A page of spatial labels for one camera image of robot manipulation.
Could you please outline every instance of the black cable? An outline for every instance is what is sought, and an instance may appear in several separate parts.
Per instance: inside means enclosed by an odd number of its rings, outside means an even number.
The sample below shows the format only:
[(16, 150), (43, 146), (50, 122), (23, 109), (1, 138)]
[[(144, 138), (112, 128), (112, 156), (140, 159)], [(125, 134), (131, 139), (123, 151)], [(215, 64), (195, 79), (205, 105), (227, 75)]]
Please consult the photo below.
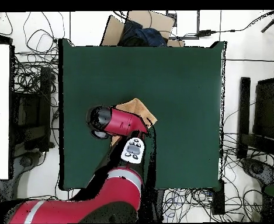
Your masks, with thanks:
[(261, 15), (260, 17), (254, 19), (247, 27), (245, 27), (243, 29), (239, 29), (239, 30), (231, 29), (231, 30), (226, 30), (226, 31), (211, 31), (210, 29), (208, 29), (208, 30), (201, 30), (201, 31), (199, 31), (198, 34), (195, 34), (193, 36), (206, 37), (206, 36), (210, 36), (211, 34), (214, 34), (214, 33), (241, 32), (241, 31), (244, 31), (245, 29), (249, 28), (251, 25), (254, 25), (257, 21), (261, 20), (262, 18), (272, 15), (272, 14), (274, 14), (274, 10), (270, 11), (268, 13), (265, 13), (265, 14)]
[(248, 212), (247, 212), (247, 208), (246, 208), (246, 204), (245, 204), (245, 196), (246, 196), (248, 193), (250, 193), (251, 191), (258, 192), (258, 193), (260, 193), (261, 195), (262, 195), (262, 192), (260, 192), (260, 191), (258, 191), (258, 190), (255, 190), (255, 189), (251, 189), (251, 190), (246, 191), (246, 192), (244, 193), (244, 195), (243, 195), (243, 199), (242, 199), (242, 200), (243, 200), (243, 205), (244, 205), (245, 214), (246, 214), (246, 216), (248, 217), (248, 219), (250, 220), (250, 222), (254, 222), (254, 220), (251, 219), (251, 218), (249, 217)]
[(226, 32), (241, 32), (241, 31), (244, 31), (245, 29), (249, 28), (251, 25), (255, 24), (258, 20), (261, 20), (262, 18), (266, 17), (266, 16), (269, 16), (269, 15), (272, 15), (274, 14), (274, 10), (273, 11), (270, 11), (268, 13), (265, 13), (263, 15), (261, 15), (260, 17), (254, 19), (252, 22), (250, 22), (250, 24), (243, 28), (243, 29), (239, 29), (239, 30), (234, 30), (234, 29), (231, 29), (231, 30), (226, 30), (226, 31), (215, 31), (216, 33), (226, 33)]

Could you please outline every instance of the dark green tabletop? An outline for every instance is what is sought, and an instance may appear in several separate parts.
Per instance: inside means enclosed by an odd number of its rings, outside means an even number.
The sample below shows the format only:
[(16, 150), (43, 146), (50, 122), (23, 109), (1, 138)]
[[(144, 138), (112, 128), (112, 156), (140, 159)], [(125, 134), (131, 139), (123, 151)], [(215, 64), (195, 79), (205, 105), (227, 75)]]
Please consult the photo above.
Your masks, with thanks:
[(91, 136), (87, 110), (135, 97), (158, 120), (156, 188), (218, 186), (223, 47), (72, 47), (64, 40), (63, 188), (85, 187), (109, 149), (110, 140)]

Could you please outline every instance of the cardboard piece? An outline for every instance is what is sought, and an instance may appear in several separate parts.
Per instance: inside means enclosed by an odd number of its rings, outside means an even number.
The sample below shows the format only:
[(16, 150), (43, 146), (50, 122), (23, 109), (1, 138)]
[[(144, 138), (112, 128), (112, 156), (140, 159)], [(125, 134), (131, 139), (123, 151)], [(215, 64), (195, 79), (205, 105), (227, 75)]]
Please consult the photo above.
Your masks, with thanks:
[(102, 43), (103, 46), (118, 45), (121, 39), (124, 29), (124, 24), (118, 21), (114, 16), (110, 15), (107, 20), (106, 30), (103, 34)]
[[(128, 18), (134, 22), (141, 24), (143, 28), (148, 28), (151, 24), (151, 27), (153, 29), (163, 31), (161, 32), (161, 35), (165, 39), (169, 39), (170, 32), (174, 25), (174, 20), (172, 18), (148, 10), (130, 11)], [(118, 45), (118, 42), (120, 41), (123, 33), (123, 29), (124, 24), (118, 19), (116, 19), (114, 16), (110, 15), (100, 45)], [(183, 47), (185, 45), (185, 42), (179, 42), (178, 40), (168, 40), (167, 45), (171, 47)]]
[(183, 47), (185, 46), (185, 42), (183, 40), (168, 40), (168, 47)]

